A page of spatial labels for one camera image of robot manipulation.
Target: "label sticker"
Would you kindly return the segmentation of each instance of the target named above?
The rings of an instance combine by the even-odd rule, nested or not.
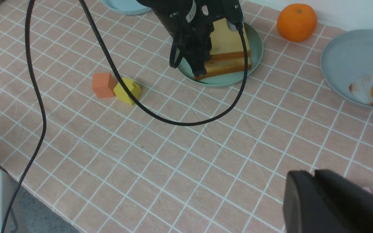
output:
[[[192,19],[194,18],[195,16],[195,12],[197,12],[197,5],[195,4],[195,0],[192,0],[192,7],[191,7],[191,10],[189,11],[189,13],[185,16],[186,20],[188,21],[188,23],[190,23],[192,21]]]

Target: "light blue plate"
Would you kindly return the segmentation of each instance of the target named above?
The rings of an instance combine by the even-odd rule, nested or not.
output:
[[[248,44],[251,51],[251,70],[248,71],[247,75],[250,75],[251,72],[259,65],[262,56],[263,56],[263,40],[257,31],[247,23],[244,23],[245,32],[247,34]],[[232,86],[238,82],[241,82],[243,79],[243,72],[235,72],[224,75],[217,75],[209,78],[204,78],[200,81],[195,81],[194,74],[192,73],[191,67],[188,65],[188,62],[185,59],[182,59],[178,70],[181,71],[183,75],[189,78],[191,81],[206,86],[206,87],[227,87]]]
[[[151,10],[149,7],[139,4],[136,0],[102,0],[102,3],[122,15],[140,15]]]
[[[320,66],[325,80],[340,96],[357,102],[349,86],[365,75],[373,76],[373,30],[348,31],[330,41],[322,52]]]

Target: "orange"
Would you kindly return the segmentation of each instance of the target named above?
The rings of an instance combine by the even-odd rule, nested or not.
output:
[[[315,31],[317,16],[313,8],[296,3],[286,6],[277,19],[277,31],[286,40],[301,42]]]

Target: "egg white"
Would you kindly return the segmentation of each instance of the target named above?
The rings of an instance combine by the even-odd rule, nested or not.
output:
[[[350,86],[354,99],[357,102],[363,103],[365,105],[373,106],[373,98],[371,96],[371,88],[373,86],[373,76],[365,75],[361,78],[355,80]]]

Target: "orange block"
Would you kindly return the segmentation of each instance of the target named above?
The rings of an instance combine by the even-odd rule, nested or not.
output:
[[[117,80],[110,73],[93,74],[92,90],[98,98],[114,97],[113,88],[116,85]]]

